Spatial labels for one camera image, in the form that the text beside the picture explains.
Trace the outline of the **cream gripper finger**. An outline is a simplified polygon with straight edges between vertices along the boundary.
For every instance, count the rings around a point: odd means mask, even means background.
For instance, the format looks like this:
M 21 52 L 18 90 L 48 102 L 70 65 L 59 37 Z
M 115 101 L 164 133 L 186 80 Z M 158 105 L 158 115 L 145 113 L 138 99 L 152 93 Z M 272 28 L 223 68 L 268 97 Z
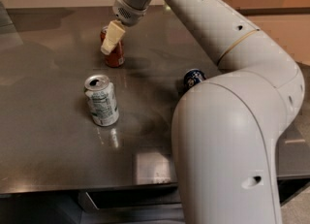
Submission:
M 119 20 L 112 20 L 107 28 L 106 37 L 101 45 L 101 52 L 110 55 L 125 35 L 125 27 Z

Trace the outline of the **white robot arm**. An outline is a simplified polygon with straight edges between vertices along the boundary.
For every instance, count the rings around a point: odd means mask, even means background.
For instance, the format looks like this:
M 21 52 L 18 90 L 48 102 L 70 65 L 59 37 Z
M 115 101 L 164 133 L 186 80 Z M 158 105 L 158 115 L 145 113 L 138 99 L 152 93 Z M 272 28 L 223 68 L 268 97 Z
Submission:
M 115 0 L 126 26 L 151 0 Z M 190 88 L 172 119 L 172 156 L 186 224 L 282 224 L 279 137 L 304 99 L 295 61 L 222 0 L 165 0 L 221 70 Z

